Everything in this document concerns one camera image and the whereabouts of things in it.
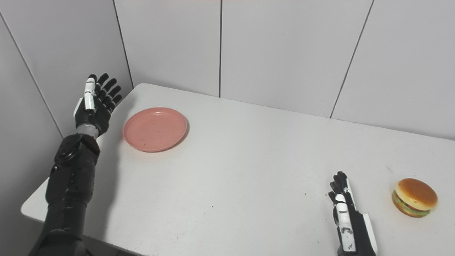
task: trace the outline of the robotic arm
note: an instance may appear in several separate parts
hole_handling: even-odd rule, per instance
[[[108,78],[92,74],[87,79],[84,101],[81,98],[74,111],[77,132],[64,138],[57,150],[46,190],[46,219],[29,256],[91,255],[82,234],[100,155],[96,138],[109,128],[111,113],[121,100],[115,78],[103,86]]]
[[[378,246],[368,213],[357,211],[346,174],[338,172],[330,183],[334,220],[341,246],[338,256],[376,256]]]

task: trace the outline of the white wall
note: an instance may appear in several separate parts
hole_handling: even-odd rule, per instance
[[[333,118],[455,139],[455,2],[376,0]]]
[[[221,97],[329,117],[370,6],[223,1]]]
[[[219,0],[115,2],[133,84],[323,117],[372,3],[223,1],[220,30]],[[455,139],[453,5],[376,0],[332,117]]]
[[[0,0],[0,10],[64,136],[88,75],[132,90],[112,0]]]
[[[133,84],[218,96],[220,0],[115,0]]]
[[[49,175],[61,136],[0,18],[0,252],[26,255],[41,225],[20,213]]]

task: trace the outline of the hamburger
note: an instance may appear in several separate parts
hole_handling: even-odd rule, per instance
[[[418,179],[402,179],[392,193],[395,206],[404,214],[415,218],[427,216],[436,206],[438,196],[426,183]]]

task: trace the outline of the burger patty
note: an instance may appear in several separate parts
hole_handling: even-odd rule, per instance
[[[398,205],[402,206],[403,209],[405,209],[406,211],[412,213],[412,214],[415,214],[415,215],[419,215],[419,216],[426,216],[430,213],[430,210],[419,210],[419,209],[416,209],[412,206],[410,206],[409,204],[405,203],[398,195],[397,195],[397,192],[394,190],[393,194],[392,194],[392,198],[394,200],[395,203],[397,203]]]

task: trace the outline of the pink plate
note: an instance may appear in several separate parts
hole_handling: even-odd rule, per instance
[[[132,116],[123,127],[123,137],[144,152],[163,151],[177,144],[187,131],[187,120],[171,108],[149,108]]]

